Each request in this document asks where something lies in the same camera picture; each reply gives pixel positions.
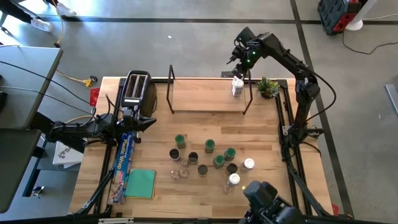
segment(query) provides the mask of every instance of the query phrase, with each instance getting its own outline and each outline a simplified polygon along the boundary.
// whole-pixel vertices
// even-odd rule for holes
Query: gray desk
[[[51,79],[58,67],[62,50],[38,47],[1,47],[0,61],[20,66]],[[3,82],[0,91],[8,94],[0,113],[0,128],[26,129],[43,99],[42,94],[12,90],[1,86],[28,88],[45,93],[49,81],[21,69],[0,63]]]
[[[61,55],[60,49],[0,48],[0,61],[31,70],[49,79],[52,79]],[[39,130],[26,129],[40,106],[43,94],[1,86],[27,88],[45,93],[50,81],[3,63],[0,63],[0,75],[3,76],[0,90],[8,94],[6,105],[0,113],[0,180],[4,181],[0,185],[0,213],[4,213],[14,198],[41,134]]]

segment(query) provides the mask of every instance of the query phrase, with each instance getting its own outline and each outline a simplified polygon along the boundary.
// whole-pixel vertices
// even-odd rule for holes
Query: wooden shelf
[[[172,106],[175,111],[243,112],[245,95],[232,96],[232,80],[175,79]]]

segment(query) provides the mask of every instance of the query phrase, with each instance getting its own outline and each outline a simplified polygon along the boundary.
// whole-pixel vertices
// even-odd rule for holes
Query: green lid
[[[226,150],[226,155],[227,156],[229,156],[229,157],[233,157],[233,156],[235,156],[235,149],[233,149],[233,148],[228,148],[227,150]]]
[[[184,143],[184,136],[182,134],[179,134],[175,137],[175,141],[177,143]]]
[[[209,140],[207,140],[206,141],[206,147],[214,147],[214,140],[212,140],[212,139],[209,139]]]
[[[223,157],[223,156],[220,156],[220,155],[216,156],[216,157],[214,158],[214,161],[215,161],[217,164],[224,164],[224,162],[225,162],[224,157]]]

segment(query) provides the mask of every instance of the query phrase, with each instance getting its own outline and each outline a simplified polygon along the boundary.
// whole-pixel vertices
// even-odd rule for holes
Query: black cup
[[[196,164],[198,162],[198,154],[195,152],[191,152],[188,155],[188,160],[189,160],[189,163]]]
[[[201,176],[201,177],[206,176],[207,170],[208,170],[208,168],[207,168],[206,165],[204,165],[204,164],[199,165],[198,166],[198,174],[199,174],[199,176]]]
[[[169,152],[170,157],[172,158],[172,160],[177,161],[180,159],[180,151],[178,149],[172,149]]]
[[[228,175],[234,174],[236,171],[238,171],[238,166],[236,164],[230,164],[226,167],[226,173]]]

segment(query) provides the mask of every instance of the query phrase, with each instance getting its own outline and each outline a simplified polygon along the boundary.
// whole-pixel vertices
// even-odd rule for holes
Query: small plant pot
[[[264,92],[264,91],[262,91],[262,92],[260,92],[260,93],[261,93],[261,96],[262,96],[263,98],[265,98],[265,99],[271,99],[271,98],[273,98],[272,95],[267,95],[267,93]]]

